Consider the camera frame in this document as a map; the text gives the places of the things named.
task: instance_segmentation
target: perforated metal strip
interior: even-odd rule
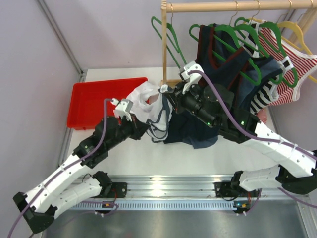
[[[118,210],[236,210],[233,202],[225,201],[117,201]],[[79,203],[73,210],[111,210],[101,203]]]

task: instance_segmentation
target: yellow hanger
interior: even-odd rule
[[[255,18],[253,18],[253,21],[256,21],[258,23],[262,23],[262,20],[255,19]],[[305,51],[309,55],[313,54],[311,52],[311,50],[305,44],[305,42],[304,42],[304,34],[303,34],[302,29],[300,28],[300,26],[297,24],[297,22],[283,21],[283,22],[278,23],[277,26],[280,27],[280,28],[286,27],[286,28],[289,28],[289,29],[293,30],[293,32],[296,34],[296,36],[298,38],[299,43],[301,44],[301,47],[295,45],[294,43],[290,42],[288,39],[286,39],[285,37],[282,36],[283,41],[285,41],[286,43],[288,43],[292,47],[298,49],[299,51]],[[314,83],[317,83],[317,79],[315,79],[311,75],[309,75],[308,78],[311,81],[313,81]]]

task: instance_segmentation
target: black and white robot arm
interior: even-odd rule
[[[282,142],[287,140],[259,122],[255,115],[232,107],[234,98],[232,92],[221,85],[215,85],[226,107],[244,131],[260,138],[278,139],[281,143],[259,141],[244,135],[228,119],[211,88],[198,85],[201,79],[199,72],[203,72],[200,65],[195,62],[187,64],[180,72],[183,81],[177,84],[172,92],[164,93],[176,112],[182,113],[187,110],[207,126],[218,126],[219,134],[225,139],[253,148],[278,163],[269,169],[236,172],[229,185],[231,194],[241,195],[255,189],[281,187],[293,193],[307,194],[316,189],[316,161],[308,156],[313,153],[308,151],[303,153],[296,150],[295,146],[291,148],[284,145]],[[76,163],[98,145],[104,129],[103,121],[96,126],[93,135],[83,140],[74,153],[45,181],[26,193],[19,192],[14,196],[13,200],[19,210],[25,210],[23,216],[33,233],[45,230],[60,214],[81,201],[95,196],[106,197],[112,182],[107,173],[101,171],[84,183],[66,189],[78,177],[92,174],[93,168],[108,156],[111,148],[127,138],[139,140],[149,128],[149,125],[138,121],[137,116],[130,113],[132,102],[129,100],[112,102],[116,105],[114,114],[121,119],[121,124],[118,123],[117,118],[107,117],[106,135],[101,146],[94,153],[80,163]]]

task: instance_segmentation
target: white wall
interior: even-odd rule
[[[78,75],[34,0],[0,1],[0,237],[55,168]],[[24,219],[13,238],[30,234]]]
[[[46,3],[82,68],[162,65],[162,43],[151,26],[151,17],[161,16],[160,0],[46,0]],[[286,11],[261,11],[258,17],[277,20],[283,12]],[[237,16],[251,17],[256,13],[257,11],[240,12]],[[189,36],[189,27],[194,23],[228,24],[233,14],[234,12],[174,14],[174,29],[187,61],[194,60],[197,54],[197,43]],[[168,65],[175,66],[170,56]]]

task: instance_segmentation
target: white cloth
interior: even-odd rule
[[[167,85],[159,88],[149,82],[142,83],[135,88],[127,97],[133,102],[131,113],[135,114],[137,119],[150,125],[147,134],[152,137],[153,142],[160,142],[168,136],[168,123],[172,117],[172,105],[168,99],[163,96],[163,92],[171,90]]]

